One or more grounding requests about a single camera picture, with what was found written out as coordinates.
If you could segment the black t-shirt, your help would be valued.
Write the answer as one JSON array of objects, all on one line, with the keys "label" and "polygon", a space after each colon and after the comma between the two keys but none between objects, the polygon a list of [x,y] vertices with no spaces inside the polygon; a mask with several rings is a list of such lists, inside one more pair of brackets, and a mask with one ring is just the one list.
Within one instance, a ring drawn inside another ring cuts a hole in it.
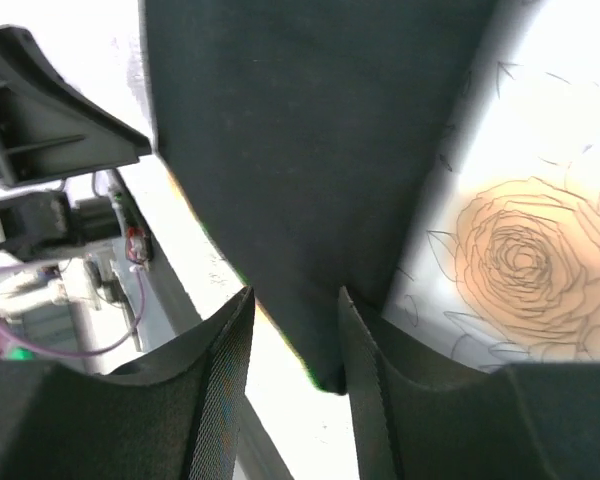
[{"label": "black t-shirt", "polygon": [[318,387],[387,297],[492,1],[148,1],[157,149]]}]

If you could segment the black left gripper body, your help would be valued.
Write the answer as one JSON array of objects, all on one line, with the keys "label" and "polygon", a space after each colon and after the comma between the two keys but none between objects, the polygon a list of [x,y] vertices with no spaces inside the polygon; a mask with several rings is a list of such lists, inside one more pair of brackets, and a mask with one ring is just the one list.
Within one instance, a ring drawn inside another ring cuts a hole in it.
[{"label": "black left gripper body", "polygon": [[0,198],[0,251],[30,263],[68,259],[120,240],[132,263],[153,258],[148,224],[120,191],[72,203],[64,191]]}]

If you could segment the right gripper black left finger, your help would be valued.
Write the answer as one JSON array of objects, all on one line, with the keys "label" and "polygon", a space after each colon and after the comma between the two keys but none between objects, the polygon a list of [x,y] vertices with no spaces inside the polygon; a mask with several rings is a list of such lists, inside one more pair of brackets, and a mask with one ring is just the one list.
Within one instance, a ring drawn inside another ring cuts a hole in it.
[{"label": "right gripper black left finger", "polygon": [[108,375],[0,361],[0,479],[229,479],[255,299]]}]

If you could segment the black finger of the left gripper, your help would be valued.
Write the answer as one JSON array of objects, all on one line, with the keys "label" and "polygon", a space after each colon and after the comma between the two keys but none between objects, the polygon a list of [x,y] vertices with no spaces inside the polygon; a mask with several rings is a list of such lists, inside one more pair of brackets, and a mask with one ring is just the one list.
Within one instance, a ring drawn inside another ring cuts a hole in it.
[{"label": "black finger of the left gripper", "polygon": [[0,26],[0,182],[29,186],[133,164],[149,139],[64,81],[21,27]]}]

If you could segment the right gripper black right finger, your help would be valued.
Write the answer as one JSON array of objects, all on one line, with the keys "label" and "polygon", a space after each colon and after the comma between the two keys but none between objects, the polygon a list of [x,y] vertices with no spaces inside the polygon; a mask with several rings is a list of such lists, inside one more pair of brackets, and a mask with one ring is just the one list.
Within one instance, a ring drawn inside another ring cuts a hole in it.
[{"label": "right gripper black right finger", "polygon": [[347,289],[339,330],[364,479],[600,479],[600,363],[484,374]]}]

